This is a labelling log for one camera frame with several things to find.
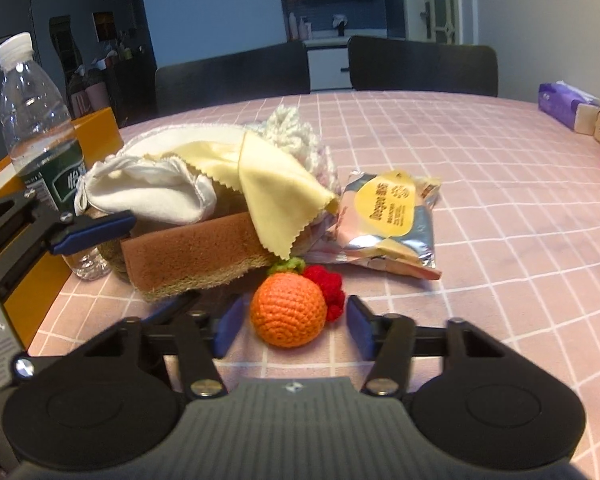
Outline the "black chair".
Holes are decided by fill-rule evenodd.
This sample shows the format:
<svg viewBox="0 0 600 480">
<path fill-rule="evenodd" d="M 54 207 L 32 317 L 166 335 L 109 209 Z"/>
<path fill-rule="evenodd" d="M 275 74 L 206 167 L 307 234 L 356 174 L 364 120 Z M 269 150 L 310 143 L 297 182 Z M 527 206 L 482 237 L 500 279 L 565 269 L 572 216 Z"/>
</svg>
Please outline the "black chair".
<svg viewBox="0 0 600 480">
<path fill-rule="evenodd" d="M 301 41 L 163 66 L 155 74 L 158 114 L 310 92 Z"/>
<path fill-rule="evenodd" d="M 498 96 L 498 57 L 487 46 L 353 36 L 348 55 L 355 90 Z"/>
</svg>

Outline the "white cloth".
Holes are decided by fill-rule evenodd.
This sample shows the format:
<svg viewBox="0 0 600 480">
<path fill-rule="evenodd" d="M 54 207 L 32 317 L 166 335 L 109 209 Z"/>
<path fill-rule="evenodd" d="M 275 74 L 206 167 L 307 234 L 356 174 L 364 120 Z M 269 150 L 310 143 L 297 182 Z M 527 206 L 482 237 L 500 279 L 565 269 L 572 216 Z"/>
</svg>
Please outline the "white cloth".
<svg viewBox="0 0 600 480">
<path fill-rule="evenodd" d="M 242 193 L 213 181 L 178 154 L 191 143 L 224 141 L 241 133 L 232 125 L 181 124 L 150 129 L 79 177 L 74 209 L 103 214 L 132 211 L 135 217 L 171 226 L 247 210 Z"/>
</svg>

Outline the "purple tissue pack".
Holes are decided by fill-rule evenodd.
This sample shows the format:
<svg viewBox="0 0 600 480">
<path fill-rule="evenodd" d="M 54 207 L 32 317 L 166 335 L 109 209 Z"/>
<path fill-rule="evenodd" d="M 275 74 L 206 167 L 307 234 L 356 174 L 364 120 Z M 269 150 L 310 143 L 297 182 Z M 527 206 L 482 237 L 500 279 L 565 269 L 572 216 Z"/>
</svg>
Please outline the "purple tissue pack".
<svg viewBox="0 0 600 480">
<path fill-rule="evenodd" d="M 565 81 L 543 82 L 538 90 L 538 107 L 573 131 L 576 108 L 580 103 L 600 107 L 600 99 Z"/>
</svg>

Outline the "white glass door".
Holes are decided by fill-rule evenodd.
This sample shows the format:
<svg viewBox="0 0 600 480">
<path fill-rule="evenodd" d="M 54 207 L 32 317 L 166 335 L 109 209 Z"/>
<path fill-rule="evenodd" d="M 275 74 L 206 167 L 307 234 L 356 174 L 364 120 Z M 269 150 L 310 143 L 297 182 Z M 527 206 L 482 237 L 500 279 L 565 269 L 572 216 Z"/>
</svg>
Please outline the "white glass door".
<svg viewBox="0 0 600 480">
<path fill-rule="evenodd" d="M 424 0 L 426 39 L 436 44 L 478 42 L 477 0 Z"/>
</svg>

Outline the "brown sponge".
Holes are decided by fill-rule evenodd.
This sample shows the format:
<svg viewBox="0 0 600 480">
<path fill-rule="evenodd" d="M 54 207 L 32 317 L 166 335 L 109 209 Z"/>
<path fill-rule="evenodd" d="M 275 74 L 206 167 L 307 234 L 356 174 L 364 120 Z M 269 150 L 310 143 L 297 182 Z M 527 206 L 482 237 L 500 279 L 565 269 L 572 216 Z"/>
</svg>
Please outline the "brown sponge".
<svg viewBox="0 0 600 480">
<path fill-rule="evenodd" d="M 147 301 L 226 285 L 276 260 L 246 212 L 128 238 L 121 247 L 129 279 Z"/>
</svg>

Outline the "yellow microfiber cloth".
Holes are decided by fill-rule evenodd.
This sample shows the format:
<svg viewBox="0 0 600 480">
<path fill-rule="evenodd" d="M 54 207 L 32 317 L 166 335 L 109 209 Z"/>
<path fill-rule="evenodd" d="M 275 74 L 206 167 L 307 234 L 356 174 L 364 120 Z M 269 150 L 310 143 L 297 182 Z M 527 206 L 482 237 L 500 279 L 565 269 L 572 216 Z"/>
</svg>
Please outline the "yellow microfiber cloth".
<svg viewBox="0 0 600 480">
<path fill-rule="evenodd" d="M 190 140 L 167 153 L 220 185 L 242 193 L 261 245 L 290 257 L 301 232 L 323 212 L 338 210 L 325 188 L 294 156 L 244 127 L 192 125 Z"/>
</svg>

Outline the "orange crochet ball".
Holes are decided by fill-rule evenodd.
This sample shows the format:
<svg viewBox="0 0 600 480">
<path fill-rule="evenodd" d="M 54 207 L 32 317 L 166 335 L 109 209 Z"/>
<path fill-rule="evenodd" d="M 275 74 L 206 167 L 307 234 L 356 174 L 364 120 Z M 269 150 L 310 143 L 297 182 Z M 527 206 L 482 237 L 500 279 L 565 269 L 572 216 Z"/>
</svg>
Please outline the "orange crochet ball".
<svg viewBox="0 0 600 480">
<path fill-rule="evenodd" d="M 301 258 L 276 263 L 253 294 L 250 322 L 257 336 L 275 348 L 294 349 L 314 341 L 326 324 L 321 289 L 303 275 Z"/>
</svg>

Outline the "clear plastic water bottle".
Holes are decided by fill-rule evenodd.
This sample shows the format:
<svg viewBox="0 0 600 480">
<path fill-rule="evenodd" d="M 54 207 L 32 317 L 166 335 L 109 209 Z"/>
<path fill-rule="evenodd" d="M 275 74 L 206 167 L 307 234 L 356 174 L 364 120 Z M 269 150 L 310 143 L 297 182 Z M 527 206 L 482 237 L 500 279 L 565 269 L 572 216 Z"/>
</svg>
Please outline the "clear plastic water bottle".
<svg viewBox="0 0 600 480">
<path fill-rule="evenodd" d="M 0 119 L 15 173 L 42 203 L 74 214 L 79 180 L 86 173 L 83 151 L 56 84 L 34 60 L 28 32 L 0 45 L 0 66 Z"/>
</svg>

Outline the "red crochet flower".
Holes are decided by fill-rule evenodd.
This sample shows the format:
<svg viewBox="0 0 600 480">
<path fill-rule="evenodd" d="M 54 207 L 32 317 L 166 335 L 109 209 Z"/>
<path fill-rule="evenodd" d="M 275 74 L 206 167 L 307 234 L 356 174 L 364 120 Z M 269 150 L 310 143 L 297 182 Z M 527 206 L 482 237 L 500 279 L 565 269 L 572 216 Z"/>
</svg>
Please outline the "red crochet flower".
<svg viewBox="0 0 600 480">
<path fill-rule="evenodd" d="M 341 275 L 319 264 L 310 264 L 304 269 L 302 275 L 321 289 L 327 307 L 326 322 L 338 321 L 343 314 L 344 300 L 346 300 Z"/>
</svg>

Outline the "small wooden box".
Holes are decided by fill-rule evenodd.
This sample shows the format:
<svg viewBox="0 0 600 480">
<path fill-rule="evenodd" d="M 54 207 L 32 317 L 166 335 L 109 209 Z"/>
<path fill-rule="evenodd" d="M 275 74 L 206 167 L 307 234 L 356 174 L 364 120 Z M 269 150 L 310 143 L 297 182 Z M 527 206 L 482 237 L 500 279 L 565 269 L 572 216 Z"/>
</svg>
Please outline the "small wooden box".
<svg viewBox="0 0 600 480">
<path fill-rule="evenodd" d="M 600 107 L 580 103 L 576 108 L 573 131 L 584 136 L 592 136 L 600 144 Z"/>
</svg>

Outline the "black chair right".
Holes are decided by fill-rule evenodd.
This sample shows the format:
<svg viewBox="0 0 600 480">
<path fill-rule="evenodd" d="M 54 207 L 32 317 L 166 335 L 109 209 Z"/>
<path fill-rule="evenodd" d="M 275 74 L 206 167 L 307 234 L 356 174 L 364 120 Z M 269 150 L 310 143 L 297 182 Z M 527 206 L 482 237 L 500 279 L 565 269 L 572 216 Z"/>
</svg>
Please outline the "black chair right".
<svg viewBox="0 0 600 480">
<path fill-rule="evenodd" d="M 498 57 L 487 46 L 353 36 L 348 55 L 355 90 L 498 96 Z"/>
</svg>

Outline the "white chunky yarn piece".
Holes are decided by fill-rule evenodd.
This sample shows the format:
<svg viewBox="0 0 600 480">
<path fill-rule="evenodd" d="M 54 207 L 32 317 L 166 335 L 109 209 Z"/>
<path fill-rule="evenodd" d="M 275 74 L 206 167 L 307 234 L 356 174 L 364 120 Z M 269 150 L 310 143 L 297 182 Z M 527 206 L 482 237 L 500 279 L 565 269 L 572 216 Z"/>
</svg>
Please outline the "white chunky yarn piece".
<svg viewBox="0 0 600 480">
<path fill-rule="evenodd" d="M 298 107 L 279 105 L 267 120 L 250 122 L 246 127 L 297 159 L 324 188 L 341 193 L 332 151 L 321 135 L 301 119 Z"/>
</svg>

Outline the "black chair left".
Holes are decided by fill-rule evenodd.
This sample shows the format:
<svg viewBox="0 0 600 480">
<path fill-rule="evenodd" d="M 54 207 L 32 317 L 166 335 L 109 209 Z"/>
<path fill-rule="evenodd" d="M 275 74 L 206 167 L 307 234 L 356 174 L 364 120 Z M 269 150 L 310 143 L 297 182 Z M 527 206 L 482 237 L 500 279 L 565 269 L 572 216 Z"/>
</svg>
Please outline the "black chair left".
<svg viewBox="0 0 600 480">
<path fill-rule="evenodd" d="M 158 114 L 310 92 L 301 41 L 163 66 L 155 74 Z"/>
</svg>

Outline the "white cabinet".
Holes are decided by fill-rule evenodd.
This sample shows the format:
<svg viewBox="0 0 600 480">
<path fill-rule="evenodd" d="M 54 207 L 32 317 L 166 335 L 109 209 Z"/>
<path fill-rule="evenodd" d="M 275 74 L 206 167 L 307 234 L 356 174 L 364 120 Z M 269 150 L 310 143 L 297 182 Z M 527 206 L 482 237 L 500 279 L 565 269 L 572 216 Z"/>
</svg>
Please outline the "white cabinet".
<svg viewBox="0 0 600 480">
<path fill-rule="evenodd" d="M 312 92 L 350 90 L 348 37 L 304 40 Z"/>
</svg>

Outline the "foil snack packet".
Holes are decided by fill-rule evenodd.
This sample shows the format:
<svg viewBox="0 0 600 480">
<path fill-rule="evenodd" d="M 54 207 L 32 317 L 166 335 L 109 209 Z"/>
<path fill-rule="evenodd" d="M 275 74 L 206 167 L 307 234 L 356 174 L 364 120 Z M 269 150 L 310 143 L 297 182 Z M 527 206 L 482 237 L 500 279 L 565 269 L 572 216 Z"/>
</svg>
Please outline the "foil snack packet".
<svg viewBox="0 0 600 480">
<path fill-rule="evenodd" d="M 355 264 L 437 281 L 432 208 L 441 181 L 405 170 L 355 171 L 340 196 L 337 219 L 306 253 L 310 263 Z"/>
</svg>

